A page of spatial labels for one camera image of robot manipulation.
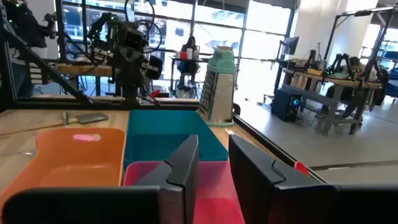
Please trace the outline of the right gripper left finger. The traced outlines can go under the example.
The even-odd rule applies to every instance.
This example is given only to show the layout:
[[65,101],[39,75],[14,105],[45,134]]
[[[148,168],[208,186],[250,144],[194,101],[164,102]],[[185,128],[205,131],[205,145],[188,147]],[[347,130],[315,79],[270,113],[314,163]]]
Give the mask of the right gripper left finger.
[[193,224],[198,136],[134,185],[36,188],[6,200],[2,224]]

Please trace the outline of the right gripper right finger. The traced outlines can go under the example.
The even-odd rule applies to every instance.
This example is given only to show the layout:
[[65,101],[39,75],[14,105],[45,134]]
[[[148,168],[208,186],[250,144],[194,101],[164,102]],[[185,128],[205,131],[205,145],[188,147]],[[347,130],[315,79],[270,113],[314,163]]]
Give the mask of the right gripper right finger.
[[246,224],[398,224],[398,185],[321,183],[235,134],[229,163]]

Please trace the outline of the grey spatula with wooden handle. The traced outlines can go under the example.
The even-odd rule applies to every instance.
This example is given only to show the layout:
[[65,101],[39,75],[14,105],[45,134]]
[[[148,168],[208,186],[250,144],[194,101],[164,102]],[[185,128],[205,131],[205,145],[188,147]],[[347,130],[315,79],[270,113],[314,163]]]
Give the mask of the grey spatula with wooden handle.
[[22,133],[26,131],[33,131],[38,129],[44,128],[52,128],[57,126],[69,126],[71,124],[79,123],[79,124],[88,124],[88,123],[95,123],[99,121],[106,121],[109,119],[109,116],[104,113],[90,113],[90,114],[81,114],[72,117],[70,113],[63,112],[61,115],[60,121],[53,121],[51,123],[44,123],[38,124],[35,126],[24,126],[17,129],[7,129],[0,131],[0,136],[8,135],[8,134],[15,134],[15,133]]

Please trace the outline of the pink translucent plastic bin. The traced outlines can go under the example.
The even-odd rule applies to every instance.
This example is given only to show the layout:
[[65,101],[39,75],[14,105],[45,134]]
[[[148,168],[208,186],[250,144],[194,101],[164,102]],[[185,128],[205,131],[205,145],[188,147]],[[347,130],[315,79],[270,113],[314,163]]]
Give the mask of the pink translucent plastic bin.
[[143,202],[139,199],[122,206],[130,216],[126,224],[245,224],[228,161],[198,163],[195,209],[188,222],[182,210],[176,217],[166,215],[163,221],[156,198],[148,205]]

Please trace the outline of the wooden background workbench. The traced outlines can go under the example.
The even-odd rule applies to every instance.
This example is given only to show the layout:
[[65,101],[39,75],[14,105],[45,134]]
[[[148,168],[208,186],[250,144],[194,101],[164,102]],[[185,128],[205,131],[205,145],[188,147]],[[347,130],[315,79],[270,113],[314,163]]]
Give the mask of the wooden background workbench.
[[112,76],[112,68],[105,65],[68,65],[61,63],[56,65],[56,68],[60,73],[67,75],[94,75],[97,77]]
[[[363,115],[364,108],[366,106],[367,99],[370,97],[371,93],[374,90],[382,88],[381,83],[364,82],[361,80],[349,81],[349,80],[344,80],[344,79],[339,79],[339,78],[323,78],[322,76],[319,76],[319,75],[313,75],[311,73],[297,72],[294,70],[287,70],[287,69],[283,69],[282,71],[285,72],[286,74],[291,74],[293,76],[305,77],[305,78],[308,78],[311,80],[311,85],[310,85],[309,90],[297,88],[290,84],[283,84],[281,87],[282,90],[286,90],[293,94],[302,95],[303,98],[305,98],[305,99],[316,101],[318,103],[324,104],[327,107],[329,107],[329,113],[325,116],[323,127],[320,130],[320,132],[324,136],[328,135],[333,124],[350,124],[351,127],[350,127],[349,134],[354,134],[354,132],[356,131],[356,128],[362,123],[362,115]],[[324,82],[334,83],[336,88],[335,88],[335,92],[333,94],[333,98],[329,98],[329,97],[326,97],[323,95],[318,95],[318,94],[314,93],[313,89],[315,88],[315,86],[313,86],[313,83],[315,83],[316,81],[324,81]],[[352,87],[352,88],[361,87],[364,90],[364,95],[361,98],[361,101],[359,102],[357,110],[352,119],[343,119],[343,118],[336,117],[336,112],[337,112],[338,105],[340,102],[340,97],[341,97],[343,88],[345,86]]]

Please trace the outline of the person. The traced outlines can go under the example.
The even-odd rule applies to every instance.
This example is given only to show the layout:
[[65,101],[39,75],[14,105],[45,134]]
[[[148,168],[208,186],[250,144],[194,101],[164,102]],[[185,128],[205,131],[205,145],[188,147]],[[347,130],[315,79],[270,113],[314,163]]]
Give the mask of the person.
[[[36,55],[44,58],[47,55],[45,38],[52,35],[55,22],[52,21],[47,26],[39,24],[33,12],[28,8],[26,0],[2,0],[2,3],[6,7],[7,19],[15,33]],[[18,96],[31,96],[33,86],[30,75],[27,73],[26,61],[14,46],[9,47],[16,93]]]
[[[182,45],[181,52],[187,53],[188,49],[192,49],[192,53],[194,53],[197,49],[195,37],[192,35],[188,38],[187,43]],[[199,65],[195,61],[180,61],[177,68],[180,71],[180,80],[177,85],[177,88],[179,90],[184,90],[184,91],[190,90],[189,86],[185,86],[185,76],[190,75],[191,78],[188,83],[194,84],[195,75],[198,71]]]
[[[363,72],[365,71],[366,64],[360,62],[360,59],[357,57],[350,57],[349,63],[351,70],[357,73],[357,77],[364,77]],[[379,80],[379,77],[383,77],[387,71],[384,67],[380,67],[380,73],[372,67],[369,73],[369,82],[376,82]],[[343,118],[349,117],[352,112],[359,106],[362,97],[364,96],[364,89],[355,89],[349,86],[345,86],[340,96],[340,100],[348,102],[348,105],[345,109],[345,112],[341,115]]]

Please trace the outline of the teal blue plastic bin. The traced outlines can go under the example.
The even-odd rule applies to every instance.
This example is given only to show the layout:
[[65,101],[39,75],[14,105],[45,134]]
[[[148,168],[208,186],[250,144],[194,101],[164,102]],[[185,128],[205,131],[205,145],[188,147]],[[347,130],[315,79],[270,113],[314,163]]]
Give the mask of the teal blue plastic bin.
[[164,161],[189,136],[198,136],[201,161],[225,161],[228,151],[195,111],[132,110],[123,167],[137,161]]

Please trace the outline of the black computer tower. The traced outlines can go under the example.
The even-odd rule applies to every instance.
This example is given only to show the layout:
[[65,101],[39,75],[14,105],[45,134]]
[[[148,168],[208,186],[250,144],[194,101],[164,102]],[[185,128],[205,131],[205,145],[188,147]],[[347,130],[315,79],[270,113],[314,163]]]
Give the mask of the black computer tower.
[[299,106],[302,101],[301,95],[291,94],[278,89],[274,94],[271,104],[271,114],[286,122],[295,122]]

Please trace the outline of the black computer monitor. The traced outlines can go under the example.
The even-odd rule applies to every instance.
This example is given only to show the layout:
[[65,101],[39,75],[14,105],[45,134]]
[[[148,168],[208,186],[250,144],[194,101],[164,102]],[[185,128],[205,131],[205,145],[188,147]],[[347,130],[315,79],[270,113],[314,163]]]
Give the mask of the black computer monitor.
[[288,37],[282,44],[283,55],[294,55],[299,42],[299,37]]

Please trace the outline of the black table edge rail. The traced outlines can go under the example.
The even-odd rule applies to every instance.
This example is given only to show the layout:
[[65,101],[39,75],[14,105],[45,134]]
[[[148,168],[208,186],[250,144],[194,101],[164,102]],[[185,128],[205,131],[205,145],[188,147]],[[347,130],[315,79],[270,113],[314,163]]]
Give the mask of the black table edge rail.
[[[199,104],[198,100],[176,98],[159,98],[159,105],[126,105],[121,97],[96,96],[93,99],[94,102],[88,104],[77,100],[71,95],[39,95],[37,98],[24,99],[11,105],[0,103],[0,131],[17,129],[30,124],[35,126],[60,121],[60,113],[62,111],[76,114],[81,114],[84,111],[111,114],[115,124],[110,121],[101,121],[97,124],[97,127],[114,127],[127,130],[127,119],[131,110],[193,111],[198,108]],[[290,166],[295,164],[297,160],[294,157],[285,152],[253,125],[243,120],[242,117],[233,114],[233,119],[235,124],[231,128],[212,127],[211,129],[224,147],[228,147],[228,132],[236,133],[284,163]]]

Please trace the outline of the black frame strut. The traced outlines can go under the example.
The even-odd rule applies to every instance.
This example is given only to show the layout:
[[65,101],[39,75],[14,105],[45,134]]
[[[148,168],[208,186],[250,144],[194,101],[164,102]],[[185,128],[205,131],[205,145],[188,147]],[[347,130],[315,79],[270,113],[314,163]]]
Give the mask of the black frame strut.
[[12,68],[10,55],[9,55],[9,43],[11,43],[22,55],[27,59],[28,62],[36,64],[45,75],[48,75],[53,81],[57,82],[63,87],[69,94],[74,96],[77,100],[92,104],[94,99],[85,95],[82,91],[77,90],[73,87],[67,79],[63,78],[53,67],[51,67],[46,61],[42,60],[31,48],[24,42],[12,28],[10,22],[7,19],[6,7],[0,1],[0,49],[3,48],[3,60],[7,66],[1,71],[3,75],[7,75],[8,78],[12,77]]

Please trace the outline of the black background rig frame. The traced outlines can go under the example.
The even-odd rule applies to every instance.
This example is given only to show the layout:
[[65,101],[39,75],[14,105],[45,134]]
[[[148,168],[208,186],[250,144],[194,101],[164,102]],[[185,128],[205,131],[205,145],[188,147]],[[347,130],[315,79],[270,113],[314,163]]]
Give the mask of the black background rig frame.
[[[325,55],[324,55],[324,60],[327,59],[327,56],[329,54],[329,50],[330,50],[330,46],[333,40],[333,36],[335,33],[335,29],[338,27],[338,25],[340,24],[338,22],[339,18],[344,17],[344,19],[347,19],[350,16],[353,17],[362,17],[362,16],[371,16],[373,14],[376,14],[379,17],[380,22],[383,24],[383,27],[380,29],[378,35],[377,35],[377,39],[375,41],[374,47],[372,49],[371,55],[368,58],[368,62],[366,64],[366,68],[365,71],[363,72],[364,77],[359,78],[356,76],[355,73],[353,73],[353,71],[351,70],[350,64],[349,64],[349,59],[348,56],[346,54],[340,55],[338,54],[336,56],[336,59],[334,61],[335,65],[339,65],[339,62],[341,60],[345,60],[346,61],[346,66],[347,66],[347,70],[348,70],[348,78],[344,79],[344,80],[349,80],[349,81],[364,81],[364,82],[368,82],[368,78],[369,78],[369,73],[371,71],[371,68],[374,67],[378,73],[380,73],[380,69],[379,69],[379,65],[378,65],[378,52],[379,52],[379,48],[384,40],[384,36],[387,33],[387,29],[389,28],[389,25],[391,23],[391,20],[394,16],[394,13],[398,11],[398,5],[394,5],[394,6],[385,6],[385,7],[377,7],[374,9],[364,9],[364,10],[360,10],[360,11],[350,11],[350,12],[343,12],[342,14],[338,14],[335,16],[335,20],[333,23],[333,27],[331,30],[331,34],[330,34],[330,38],[328,41],[328,45],[327,48],[325,50]],[[382,90],[386,88],[387,85],[387,81],[388,81],[388,76],[383,76],[383,77],[379,77],[379,80],[376,81],[375,83],[381,83],[382,84]]]

